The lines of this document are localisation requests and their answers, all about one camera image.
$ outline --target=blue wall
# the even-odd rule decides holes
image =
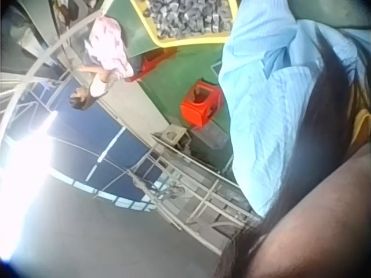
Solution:
[[[122,173],[121,169],[132,167],[148,151],[148,147],[139,141],[130,131],[125,130],[116,143],[108,151],[106,159],[97,164],[97,155],[107,148],[107,145],[118,134],[120,126],[98,104],[94,104],[87,111],[77,111],[70,107],[68,96],[79,86],[76,80],[70,81],[63,91],[50,105],[50,110],[57,110],[58,116],[50,130],[50,135],[55,137],[52,167],[64,175],[96,189],[101,189],[110,181]],[[40,97],[44,87],[37,85],[33,92]],[[54,89],[47,90],[43,94],[42,102],[46,104]],[[30,93],[26,95],[23,103],[35,101]],[[8,136],[16,140],[28,133],[29,126],[36,129],[47,117],[49,111],[41,105],[28,109],[17,118],[8,130]],[[90,152],[66,144],[64,141],[85,148]],[[88,181],[85,181],[92,167],[97,164],[96,171]],[[145,162],[137,171],[139,176],[150,167]],[[155,182],[161,175],[159,168],[154,167],[146,176],[150,182]],[[141,201],[143,191],[136,188],[130,177],[124,175],[115,181],[106,192],[118,197]]]

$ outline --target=red container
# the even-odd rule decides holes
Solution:
[[[173,56],[176,52],[177,48],[171,47],[171,48],[157,48],[147,53],[144,53],[141,71],[136,75],[126,78],[125,81],[133,82],[143,77],[145,74],[152,71],[159,63],[169,58],[170,56]]]
[[[202,127],[223,105],[222,90],[218,86],[199,80],[185,95],[180,104],[180,111],[186,121]]]

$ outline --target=light blue shirt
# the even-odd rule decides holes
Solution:
[[[370,31],[339,31],[295,20],[287,0],[242,0],[224,46],[219,83],[231,117],[233,171],[261,216],[281,184],[322,68],[317,27],[343,61],[349,79],[353,81],[357,70],[364,81],[366,63],[354,39],[371,49]]]

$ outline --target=bright light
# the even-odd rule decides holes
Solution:
[[[47,132],[56,115],[52,112],[37,131],[12,146],[1,175],[0,258],[4,261],[16,249],[28,208],[48,176],[52,142]]]

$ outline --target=yellow object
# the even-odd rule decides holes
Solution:
[[[370,141],[371,136],[371,114],[370,100],[367,97],[366,91],[362,90],[358,94],[363,94],[363,98],[356,96],[354,87],[352,90],[351,103],[358,102],[356,109],[359,111],[354,120],[353,137],[350,144],[350,153],[354,153],[361,146]]]
[[[184,39],[176,39],[176,38],[158,39],[155,23],[153,22],[151,18],[145,18],[143,16],[144,10],[148,8],[148,2],[141,1],[141,0],[130,0],[130,1],[135,11],[137,12],[141,22],[146,28],[148,34],[150,35],[152,41],[159,47],[166,48],[166,47],[181,46],[181,45],[198,45],[198,44],[203,44],[203,43],[224,43],[227,41],[228,37],[230,36],[230,32],[221,32],[221,33],[206,33],[200,36],[193,36],[193,37],[184,38]],[[237,2],[236,0],[228,0],[228,1],[229,1],[231,13],[232,13],[232,20],[234,21],[236,19],[237,10],[238,10]]]

